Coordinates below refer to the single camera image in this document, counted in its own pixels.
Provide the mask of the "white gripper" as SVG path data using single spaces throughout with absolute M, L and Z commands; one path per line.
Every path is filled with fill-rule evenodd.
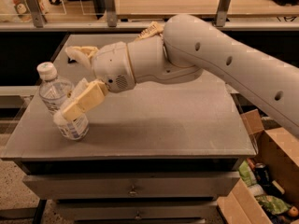
M 69 46 L 64 51 L 70 60 L 87 69 L 93 67 L 97 79 L 88 82 L 83 78 L 77 84 L 54 114 L 53 121 L 56 125 L 66 125 L 100 105 L 104 102 L 108 91 L 117 93 L 135 87 L 135 78 L 125 43 L 105 45 L 99 50 L 94 46 Z

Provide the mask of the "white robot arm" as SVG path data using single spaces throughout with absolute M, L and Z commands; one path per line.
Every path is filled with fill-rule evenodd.
M 138 83 L 177 84 L 207 70 L 238 91 L 294 136 L 299 136 L 299 69 L 224 34 L 194 16 L 179 14 L 161 35 L 100 49 L 68 47 L 69 58 L 96 80 L 81 80 L 54 122 L 65 124 L 101 104 L 110 92 Z

